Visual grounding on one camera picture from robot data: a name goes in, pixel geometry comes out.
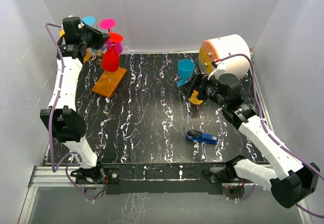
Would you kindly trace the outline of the yellow wine glass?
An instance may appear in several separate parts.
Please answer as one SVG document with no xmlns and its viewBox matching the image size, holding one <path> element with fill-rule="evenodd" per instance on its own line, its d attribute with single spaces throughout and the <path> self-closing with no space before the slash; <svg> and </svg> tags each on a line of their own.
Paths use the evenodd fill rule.
<svg viewBox="0 0 324 224">
<path fill-rule="evenodd" d="M 190 99 L 189 99 L 190 102 L 192 104 L 194 104 L 194 105 L 200 105 L 203 102 L 203 100 L 199 100 L 197 98 L 197 96 L 198 96 L 198 92 L 196 90 L 194 90 L 193 93 L 192 93 L 192 95 L 191 95 L 191 97 L 190 97 Z"/>
</svg>

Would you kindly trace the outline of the pink wine glass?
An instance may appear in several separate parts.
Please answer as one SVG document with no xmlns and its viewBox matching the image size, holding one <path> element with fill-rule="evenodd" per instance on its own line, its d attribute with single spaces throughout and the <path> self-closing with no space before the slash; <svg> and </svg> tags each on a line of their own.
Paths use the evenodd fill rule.
<svg viewBox="0 0 324 224">
<path fill-rule="evenodd" d="M 106 50 L 109 50 L 112 46 L 114 46 L 117 53 L 120 55 L 123 52 L 122 41 L 124 38 L 120 34 L 114 32 L 116 29 L 115 20 L 104 19 L 100 22 L 99 26 L 102 29 L 106 29 L 108 34 L 111 35 L 111 38 L 105 43 Z"/>
</svg>

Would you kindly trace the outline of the red wine glass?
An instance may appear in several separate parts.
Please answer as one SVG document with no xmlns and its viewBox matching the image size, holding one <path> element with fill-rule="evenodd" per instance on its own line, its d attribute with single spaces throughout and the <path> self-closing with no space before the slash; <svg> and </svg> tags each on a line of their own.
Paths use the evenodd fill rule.
<svg viewBox="0 0 324 224">
<path fill-rule="evenodd" d="M 116 72 L 119 68 L 119 54 L 114 46 L 104 53 L 101 67 L 106 72 Z"/>
</svg>

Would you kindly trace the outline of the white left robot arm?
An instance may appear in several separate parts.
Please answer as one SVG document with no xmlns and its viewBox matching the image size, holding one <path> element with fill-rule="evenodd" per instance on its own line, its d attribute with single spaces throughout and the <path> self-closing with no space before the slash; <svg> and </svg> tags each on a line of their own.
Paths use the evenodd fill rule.
<svg viewBox="0 0 324 224">
<path fill-rule="evenodd" d="M 105 171 L 85 137 L 87 125 L 76 111 L 75 96 L 87 49 L 100 49 L 110 35 L 72 15 L 63 19 L 60 28 L 64 34 L 54 42 L 57 49 L 55 87 L 48 107 L 40 111 L 40 118 L 49 132 L 51 159 L 55 157 L 53 140 L 56 139 L 77 159 L 78 170 L 71 173 L 72 177 L 101 183 Z"/>
</svg>

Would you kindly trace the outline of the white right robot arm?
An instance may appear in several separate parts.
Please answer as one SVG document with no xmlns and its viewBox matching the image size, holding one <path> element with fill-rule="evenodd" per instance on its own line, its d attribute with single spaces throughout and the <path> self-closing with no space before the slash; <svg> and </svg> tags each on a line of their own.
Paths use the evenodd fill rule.
<svg viewBox="0 0 324 224">
<path fill-rule="evenodd" d="M 269 169 L 238 155 L 227 161 L 223 170 L 210 173 L 211 176 L 232 182 L 240 178 L 250 180 L 270 191 L 285 208 L 315 192 L 320 176 L 318 166 L 302 162 L 279 142 L 256 107 L 242 99 L 241 83 L 235 75 L 225 73 L 218 80 L 209 80 L 206 75 L 196 73 L 179 90 L 187 98 L 210 100 L 219 105 L 225 119 L 252 141 L 272 166 Z"/>
</svg>

